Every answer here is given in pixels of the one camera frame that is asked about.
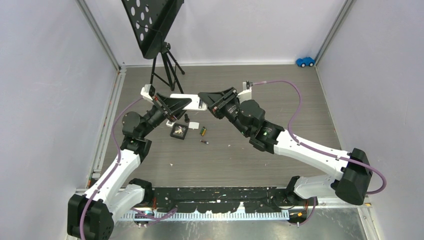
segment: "battery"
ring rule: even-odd
[[[200,130],[200,135],[204,136],[206,133],[206,127],[202,127]]]

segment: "black tripod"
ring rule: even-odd
[[[163,83],[165,83],[166,85],[168,85],[168,87],[171,88],[171,91],[175,90],[175,83],[178,85],[179,91],[184,94],[183,92],[183,88],[181,87],[180,81],[178,80],[177,77],[177,67],[178,69],[181,71],[181,74],[186,74],[185,71],[183,71],[183,69],[181,68],[181,66],[178,64],[177,60],[175,59],[175,57],[172,55],[171,51],[171,45],[167,42],[163,42],[163,47],[160,51],[160,55],[162,56],[162,60],[163,60],[163,65],[165,67],[165,72],[166,72],[166,76],[168,78],[168,82],[166,82],[162,77],[160,77],[159,75],[157,75],[155,73],[155,67],[156,67],[156,57],[153,59],[153,67],[151,68],[151,76],[150,76],[150,84],[153,84],[153,77],[156,76],[158,79],[160,79]],[[170,58],[174,61],[175,63],[175,68],[173,67]],[[171,73],[170,70],[172,72],[172,75],[175,79],[175,81],[172,80],[171,77]]]

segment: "blue toy car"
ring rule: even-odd
[[[315,60],[312,57],[308,56],[305,58],[297,59],[296,64],[301,68],[304,68],[306,65],[308,65],[309,67],[312,67],[315,65]]]

